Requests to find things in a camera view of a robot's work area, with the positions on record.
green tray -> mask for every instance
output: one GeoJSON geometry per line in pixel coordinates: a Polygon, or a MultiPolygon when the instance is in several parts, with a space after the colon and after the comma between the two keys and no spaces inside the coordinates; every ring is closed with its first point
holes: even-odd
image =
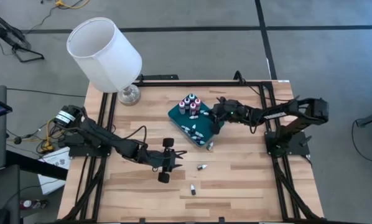
{"type": "MultiPolygon", "coordinates": [[[[200,100],[201,100],[200,110],[204,110],[204,111],[210,110],[210,108],[207,107],[204,104],[203,100],[202,99],[200,99],[200,100]]],[[[190,115],[190,110],[186,110],[185,114],[180,114],[179,104],[176,104],[176,106],[168,112],[168,116],[178,126],[178,128],[181,130],[181,132],[183,132],[198,147],[202,147],[204,145],[200,145],[199,143],[197,143],[196,140],[192,139],[192,137],[190,135],[185,133],[185,130],[181,126],[186,126],[186,127],[191,129],[192,126],[195,124],[196,125],[196,131],[198,131],[198,132],[200,132],[204,135],[204,138],[202,139],[202,141],[204,141],[205,143],[208,143],[213,136],[213,133],[211,132],[211,129],[210,129],[210,126],[212,125],[212,121],[207,116],[205,116],[204,114],[198,114],[197,119],[189,119],[189,117],[191,116],[190,115]]],[[[219,123],[219,125],[221,127],[223,126],[223,124],[224,124],[224,122],[219,123]]]]}

wooden table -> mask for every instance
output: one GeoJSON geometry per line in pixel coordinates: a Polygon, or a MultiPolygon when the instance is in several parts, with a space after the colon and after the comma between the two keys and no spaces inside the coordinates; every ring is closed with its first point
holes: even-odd
{"type": "MultiPolygon", "coordinates": [[[[273,81],[273,87],[276,98],[293,97],[289,82],[273,81]]],[[[138,222],[141,217],[147,222],[217,222],[218,217],[234,222],[282,219],[272,162],[266,154],[264,125],[252,135],[247,126],[226,123],[221,133],[213,137],[213,150],[207,151],[192,144],[167,115],[189,93],[196,94],[210,107],[217,102],[216,97],[224,96],[261,108],[257,94],[245,86],[141,87],[140,90],[141,100],[134,106],[124,106],[117,101],[113,120],[115,133],[127,136],[145,125],[150,150],[161,151],[162,139],[174,138],[174,149],[188,153],[183,160],[177,160],[183,166],[170,173],[169,184],[158,182],[158,172],[152,172],[151,167],[133,164],[112,153],[106,165],[99,222],[138,222]],[[199,164],[208,167],[197,171],[199,164]],[[196,196],[190,193],[190,184],[196,187],[196,196]]],[[[85,107],[92,119],[98,118],[101,97],[102,93],[90,85],[85,107]]],[[[293,119],[284,117],[281,123],[287,124],[293,119]]],[[[134,139],[142,139],[143,134],[140,131],[134,139]]],[[[58,218],[66,215],[74,205],[83,160],[72,160],[58,218]]],[[[296,191],[312,211],[322,217],[310,164],[300,156],[289,156],[289,160],[296,191]]],[[[292,217],[289,195],[284,190],[288,214],[292,217]]],[[[90,199],[87,218],[91,217],[94,195],[90,199]]]]}

silver lamp base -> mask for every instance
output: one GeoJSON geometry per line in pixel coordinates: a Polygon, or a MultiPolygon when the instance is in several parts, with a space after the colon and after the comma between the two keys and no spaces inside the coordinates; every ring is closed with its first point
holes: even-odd
{"type": "Polygon", "coordinates": [[[130,85],[117,94],[118,100],[125,106],[135,105],[141,99],[141,92],[136,85],[130,85]]]}

floor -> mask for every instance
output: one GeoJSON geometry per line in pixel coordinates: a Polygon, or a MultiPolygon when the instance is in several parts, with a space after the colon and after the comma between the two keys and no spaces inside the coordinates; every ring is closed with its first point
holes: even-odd
{"type": "MultiPolygon", "coordinates": [[[[53,7],[52,0],[43,2],[0,0],[0,16],[18,29],[28,30],[53,7]]],[[[295,96],[327,100],[330,121],[306,130],[313,136],[309,146],[325,217],[372,223],[372,162],[360,157],[351,142],[352,122],[372,113],[372,29],[364,27],[372,25],[372,0],[260,3],[268,27],[264,40],[270,47],[266,44],[266,48],[261,31],[251,29],[263,26],[253,0],[100,0],[77,10],[54,9],[36,27],[37,34],[27,35],[32,49],[43,53],[46,60],[19,63],[13,55],[3,56],[0,49],[0,85],[84,95],[88,80],[67,53],[66,40],[69,29],[92,17],[108,17],[122,29],[147,28],[144,31],[151,27],[225,26],[224,31],[139,30],[124,34],[142,55],[145,75],[229,79],[239,70],[247,79],[290,80],[295,96]]],[[[10,52],[7,44],[2,46],[10,52]]],[[[7,116],[8,129],[26,134],[63,105],[81,106],[83,98],[9,90],[8,104],[14,109],[7,116]]],[[[372,125],[355,129],[355,140],[363,154],[372,158],[372,125]]],[[[34,151],[35,144],[21,147],[34,151]]],[[[25,151],[18,153],[35,157],[25,151]]],[[[35,184],[34,174],[22,174],[22,186],[35,184]]],[[[51,206],[28,216],[25,223],[55,220],[60,196],[60,190],[49,195],[51,206]]]]}

white lamp shade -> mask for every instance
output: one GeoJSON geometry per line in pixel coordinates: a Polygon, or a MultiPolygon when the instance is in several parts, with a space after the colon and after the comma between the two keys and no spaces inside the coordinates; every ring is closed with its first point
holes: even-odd
{"type": "Polygon", "coordinates": [[[87,20],[67,39],[67,51],[93,86],[105,93],[129,86],[142,69],[142,58],[107,18],[87,20]]]}

